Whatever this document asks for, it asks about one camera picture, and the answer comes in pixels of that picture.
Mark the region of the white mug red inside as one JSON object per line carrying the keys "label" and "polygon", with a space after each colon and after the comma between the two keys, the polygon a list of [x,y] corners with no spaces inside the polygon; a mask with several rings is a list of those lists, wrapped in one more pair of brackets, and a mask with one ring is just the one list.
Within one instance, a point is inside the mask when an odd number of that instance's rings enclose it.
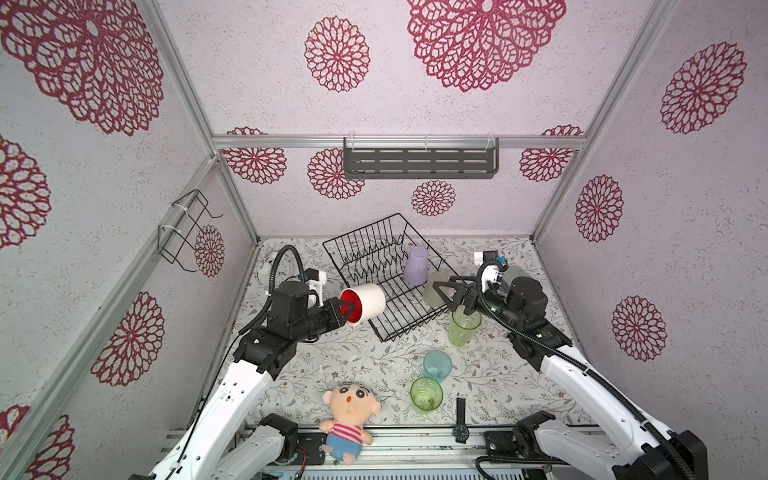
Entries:
{"label": "white mug red inside", "polygon": [[386,309],[386,296],[384,290],[377,284],[363,284],[347,288],[356,293],[356,310],[348,314],[348,323],[356,324],[370,320]]}

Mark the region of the lilac plastic cup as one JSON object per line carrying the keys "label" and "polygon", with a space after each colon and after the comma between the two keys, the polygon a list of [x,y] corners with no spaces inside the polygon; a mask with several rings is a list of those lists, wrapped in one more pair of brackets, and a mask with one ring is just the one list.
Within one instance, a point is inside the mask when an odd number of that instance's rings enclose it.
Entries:
{"label": "lilac plastic cup", "polygon": [[408,286],[417,287],[427,282],[429,278],[429,251],[424,246],[414,246],[408,255],[403,279]]}

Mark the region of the teal plastic cup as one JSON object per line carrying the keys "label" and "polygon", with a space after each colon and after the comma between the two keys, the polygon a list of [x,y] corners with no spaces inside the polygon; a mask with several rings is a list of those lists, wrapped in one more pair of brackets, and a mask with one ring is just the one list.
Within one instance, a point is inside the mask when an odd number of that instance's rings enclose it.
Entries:
{"label": "teal plastic cup", "polygon": [[431,350],[424,356],[424,375],[438,383],[443,382],[450,375],[452,368],[451,358],[443,351]]}

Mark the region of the bright green short cup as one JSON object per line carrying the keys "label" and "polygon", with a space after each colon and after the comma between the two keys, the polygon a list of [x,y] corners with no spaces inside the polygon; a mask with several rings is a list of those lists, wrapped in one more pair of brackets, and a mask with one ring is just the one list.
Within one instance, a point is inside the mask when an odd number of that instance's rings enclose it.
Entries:
{"label": "bright green short cup", "polygon": [[420,377],[411,384],[410,398],[417,411],[429,413],[441,406],[444,393],[437,380],[431,377]]}

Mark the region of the frosted pale green cup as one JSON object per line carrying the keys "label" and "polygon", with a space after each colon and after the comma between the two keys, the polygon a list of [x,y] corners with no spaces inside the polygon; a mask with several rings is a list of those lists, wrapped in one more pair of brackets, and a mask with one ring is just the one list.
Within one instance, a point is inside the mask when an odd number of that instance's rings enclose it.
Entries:
{"label": "frosted pale green cup", "polygon": [[427,306],[437,309],[444,305],[444,301],[434,287],[434,283],[447,282],[449,278],[450,275],[443,271],[435,271],[430,274],[422,293],[422,300]]}

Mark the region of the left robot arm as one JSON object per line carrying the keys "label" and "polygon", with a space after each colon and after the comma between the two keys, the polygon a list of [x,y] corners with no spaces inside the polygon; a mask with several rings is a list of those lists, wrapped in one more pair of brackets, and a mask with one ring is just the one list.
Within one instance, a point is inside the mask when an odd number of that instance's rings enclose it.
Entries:
{"label": "left robot arm", "polygon": [[305,283],[286,281],[244,337],[215,392],[182,439],[147,479],[251,479],[268,464],[295,457],[298,426],[270,414],[234,449],[246,416],[294,358],[300,343],[344,326],[358,307],[323,300]]}

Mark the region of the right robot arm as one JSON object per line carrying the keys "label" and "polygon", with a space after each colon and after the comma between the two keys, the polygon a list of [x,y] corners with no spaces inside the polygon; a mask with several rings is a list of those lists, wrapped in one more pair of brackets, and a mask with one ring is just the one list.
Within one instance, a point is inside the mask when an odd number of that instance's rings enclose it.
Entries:
{"label": "right robot arm", "polygon": [[451,312],[478,312],[505,327],[515,352],[570,395],[606,437],[600,441],[537,411],[510,432],[488,433],[478,464],[570,466],[593,479],[708,478],[703,441],[654,419],[599,374],[547,319],[548,298],[537,280],[453,276],[434,288]]}

